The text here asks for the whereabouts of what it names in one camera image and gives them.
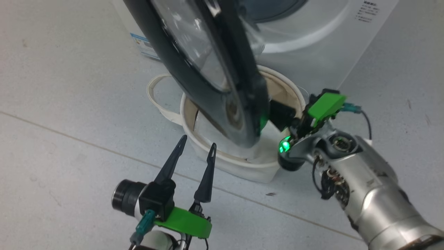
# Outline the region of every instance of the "gray floor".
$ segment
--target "gray floor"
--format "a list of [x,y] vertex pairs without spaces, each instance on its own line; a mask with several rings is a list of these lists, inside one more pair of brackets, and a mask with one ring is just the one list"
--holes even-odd
[[[413,204],[441,228],[443,13],[442,1],[401,0],[341,87],[370,115],[375,148]],[[107,0],[3,1],[0,31],[0,249],[127,248],[136,221],[112,210],[112,191],[124,178],[152,180],[183,134],[145,94],[166,69],[139,55]],[[172,81],[156,94],[178,109]],[[361,117],[337,124],[366,134]],[[178,206],[191,204],[204,167],[186,147]],[[320,200],[309,168],[270,184],[216,171],[214,186],[211,249],[365,249],[336,202]]]

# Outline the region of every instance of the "washing machine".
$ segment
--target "washing machine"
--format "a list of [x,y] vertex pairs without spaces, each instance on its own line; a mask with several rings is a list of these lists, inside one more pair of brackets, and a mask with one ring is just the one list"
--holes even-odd
[[259,64],[309,93],[338,88],[398,0],[238,0],[265,43]]

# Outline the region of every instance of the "white fabric basket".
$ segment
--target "white fabric basket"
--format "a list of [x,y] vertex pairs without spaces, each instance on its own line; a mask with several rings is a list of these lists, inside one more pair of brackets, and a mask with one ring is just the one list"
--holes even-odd
[[[295,108],[297,117],[299,117],[305,107],[305,101],[297,86],[277,71],[260,65],[258,65],[258,69],[262,76],[267,80],[269,95],[274,100]],[[191,146],[195,150],[197,156],[202,160],[206,160],[210,145],[198,134],[192,131],[196,114],[198,112],[198,108],[193,102],[183,94],[180,102],[180,114],[177,114],[160,106],[154,98],[154,87],[156,84],[158,84],[163,78],[170,76],[171,75],[169,74],[163,74],[151,80],[147,86],[148,97],[166,119],[183,127],[185,134],[187,134],[190,139],[188,141],[191,142]],[[283,131],[281,135],[282,138],[288,136],[288,130]],[[264,164],[253,164],[247,162],[245,159],[228,155],[220,150],[216,153],[216,167],[240,178],[263,183],[270,182],[280,168],[277,161]]]

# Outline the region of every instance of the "silver robotic arm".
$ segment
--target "silver robotic arm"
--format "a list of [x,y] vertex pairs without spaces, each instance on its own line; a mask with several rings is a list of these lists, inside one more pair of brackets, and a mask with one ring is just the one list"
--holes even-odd
[[[280,150],[281,162],[312,163],[321,198],[338,200],[370,250],[444,249],[444,232],[422,218],[398,186],[393,168],[366,140],[335,129],[329,118],[320,126],[301,139],[300,127],[293,127],[293,136],[281,142],[288,149]],[[319,170],[320,187],[314,174]]]

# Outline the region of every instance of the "green bracket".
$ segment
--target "green bracket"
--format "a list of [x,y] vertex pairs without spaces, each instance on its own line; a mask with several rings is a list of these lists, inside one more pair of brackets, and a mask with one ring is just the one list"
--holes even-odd
[[173,211],[165,222],[156,220],[154,224],[200,239],[207,239],[213,227],[207,219],[178,207],[173,208]]
[[313,117],[313,127],[316,128],[318,122],[334,116],[344,105],[346,96],[335,93],[324,93],[317,102],[308,110],[308,114]]

